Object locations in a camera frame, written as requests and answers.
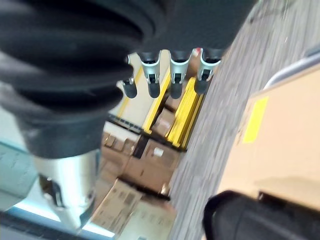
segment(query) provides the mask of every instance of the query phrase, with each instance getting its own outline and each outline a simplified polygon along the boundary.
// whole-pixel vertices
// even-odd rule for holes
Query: yellow label
[[[255,102],[248,125],[243,136],[242,142],[244,144],[253,143],[256,140],[262,119],[265,114],[268,99],[269,97],[266,96]]]

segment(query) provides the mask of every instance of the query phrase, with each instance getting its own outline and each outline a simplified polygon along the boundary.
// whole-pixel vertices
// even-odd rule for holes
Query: yellow rail
[[[166,90],[169,85],[170,85],[170,68],[168,67],[168,70],[166,71],[166,73],[164,75],[164,79],[163,79],[161,86],[160,86],[160,94],[156,99],[154,99],[154,101],[151,105],[151,108],[149,110],[149,113],[146,116],[146,119],[145,119],[143,126],[142,126],[142,129],[147,134],[151,134],[151,132],[152,132],[151,131],[152,123],[157,116],[157,112],[159,110],[160,104],[165,96]]]
[[[159,108],[164,100],[165,93],[170,85],[170,81],[170,71],[168,70],[160,87],[160,95],[153,101],[147,118],[143,124],[143,130],[147,134],[152,133],[152,124],[154,123],[157,113],[162,110]],[[175,112],[175,121],[171,127],[171,130],[165,136],[165,139],[168,142],[172,143],[173,146],[178,148],[182,147],[185,149],[187,147],[198,111],[201,106],[201,102],[204,97],[203,95],[196,94],[194,90],[195,82],[195,77],[189,79],[185,88],[185,93],[181,99],[178,109]]]

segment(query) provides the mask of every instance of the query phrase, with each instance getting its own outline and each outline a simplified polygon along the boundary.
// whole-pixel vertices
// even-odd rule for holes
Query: white label
[[[161,148],[156,147],[156,148],[153,150],[153,155],[156,155],[156,156],[158,156],[158,157],[161,157],[162,154],[164,154],[164,151],[163,151]]]

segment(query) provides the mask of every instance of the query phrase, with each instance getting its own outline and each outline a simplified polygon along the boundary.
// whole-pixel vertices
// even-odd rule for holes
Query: silver metal cylinder
[[[99,160],[99,149],[58,159],[34,157],[44,198],[70,228],[82,228],[92,215]]]

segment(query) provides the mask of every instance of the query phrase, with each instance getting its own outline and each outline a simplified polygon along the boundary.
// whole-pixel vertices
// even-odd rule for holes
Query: gray carpet floor
[[[225,55],[206,95],[171,189],[178,211],[172,240],[199,240],[248,97],[320,44],[319,0],[265,0]]]

